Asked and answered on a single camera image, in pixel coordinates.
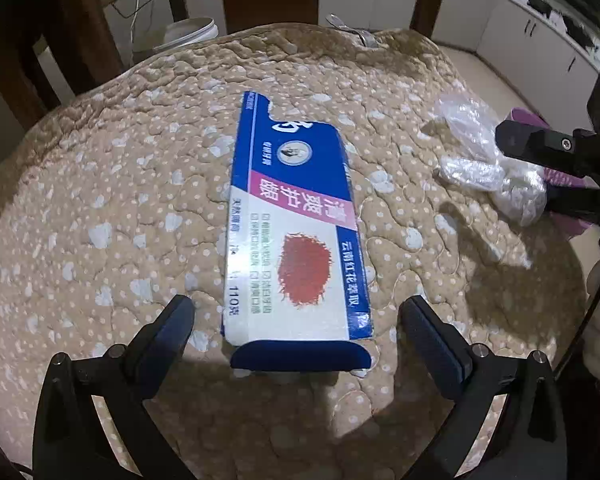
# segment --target white cord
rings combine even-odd
[[[138,18],[138,7],[140,6],[140,0],[136,0],[136,10],[134,11],[134,18],[131,20],[131,29],[129,31],[129,67],[134,65],[134,32],[136,28],[136,18]]]

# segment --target round logo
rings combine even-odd
[[[304,164],[311,154],[311,146],[302,140],[289,140],[278,148],[278,160],[288,166]]]

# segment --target metal spoon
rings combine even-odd
[[[359,35],[364,46],[368,46],[369,48],[378,48],[378,42],[376,41],[376,38],[374,38],[374,36],[368,30],[347,27],[347,25],[335,14],[327,14],[326,19],[332,27],[337,28],[338,30]]]

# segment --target red powder image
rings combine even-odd
[[[282,245],[278,279],[295,306],[318,304],[331,275],[331,253],[317,238],[288,234]]]

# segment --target clear plastic bag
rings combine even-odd
[[[458,186],[487,191],[495,206],[521,226],[535,222],[546,205],[541,166],[503,155],[496,145],[500,123],[483,102],[460,94],[443,94],[438,114],[460,143],[461,156],[444,156],[440,174]]]

